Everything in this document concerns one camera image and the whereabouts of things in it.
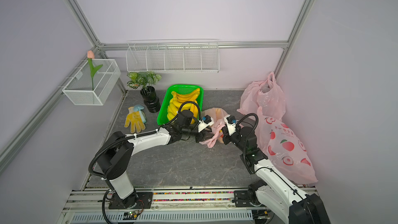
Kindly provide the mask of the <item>pink peach printed bag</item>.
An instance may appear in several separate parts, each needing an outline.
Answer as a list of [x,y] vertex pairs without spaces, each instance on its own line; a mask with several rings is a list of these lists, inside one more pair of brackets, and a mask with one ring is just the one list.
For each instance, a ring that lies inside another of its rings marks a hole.
[[318,182],[303,142],[280,120],[262,114],[255,130],[257,144],[272,164],[289,180],[303,185]]

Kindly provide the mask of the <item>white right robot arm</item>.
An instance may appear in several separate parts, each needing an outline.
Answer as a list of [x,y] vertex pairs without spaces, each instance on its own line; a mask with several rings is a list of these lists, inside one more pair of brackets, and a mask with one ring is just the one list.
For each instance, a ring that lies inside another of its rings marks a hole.
[[237,207],[269,208],[285,224],[329,224],[330,219],[320,197],[309,195],[287,179],[257,147],[256,136],[250,127],[238,128],[229,133],[222,128],[223,142],[233,143],[243,153],[241,159],[249,174],[260,179],[247,190],[234,192]]

